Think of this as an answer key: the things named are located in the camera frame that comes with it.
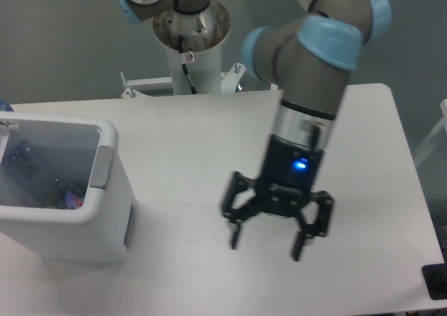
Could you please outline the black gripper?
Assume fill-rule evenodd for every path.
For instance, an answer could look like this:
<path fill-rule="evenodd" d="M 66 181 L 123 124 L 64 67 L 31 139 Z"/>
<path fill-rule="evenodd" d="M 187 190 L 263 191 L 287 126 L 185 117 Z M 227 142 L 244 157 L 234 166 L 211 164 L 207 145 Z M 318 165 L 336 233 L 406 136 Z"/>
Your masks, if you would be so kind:
<path fill-rule="evenodd" d="M 255 180 L 235 171 L 232 173 L 220 211 L 230 230 L 229 246 L 237 249 L 242 225 L 254 217 L 254 199 L 261 200 L 261 211 L 283 217 L 294 217 L 300 227 L 291 256 L 300 260 L 308 240 L 328 234 L 335 200 L 326 191 L 311 192 L 324 150 L 300 145 L 277 135 L 271 135 L 261 172 Z M 302 209 L 315 203 L 318 210 L 313 222 L 308 222 Z"/>

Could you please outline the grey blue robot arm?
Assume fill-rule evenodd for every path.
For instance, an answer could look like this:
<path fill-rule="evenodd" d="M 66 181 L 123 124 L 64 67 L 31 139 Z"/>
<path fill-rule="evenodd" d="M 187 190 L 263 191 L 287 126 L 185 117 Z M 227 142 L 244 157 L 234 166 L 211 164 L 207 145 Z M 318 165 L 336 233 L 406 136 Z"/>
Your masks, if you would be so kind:
<path fill-rule="evenodd" d="M 176 94 L 221 91 L 220 63 L 204 66 L 198 55 L 228 34 L 226 9 L 215 0 L 117 0 L 130 22 L 152 20 L 157 38 L 173 56 Z M 337 111 L 362 46 L 385 33 L 388 0 L 297 0 L 305 16 L 280 28 L 263 27 L 242 46 L 246 69 L 282 89 L 268 148 L 257 178 L 231 176 L 221 202 L 235 247 L 242 225 L 259 213 L 295 218 L 292 258 L 305 243 L 328 232 L 333 198 L 313 192 Z"/>

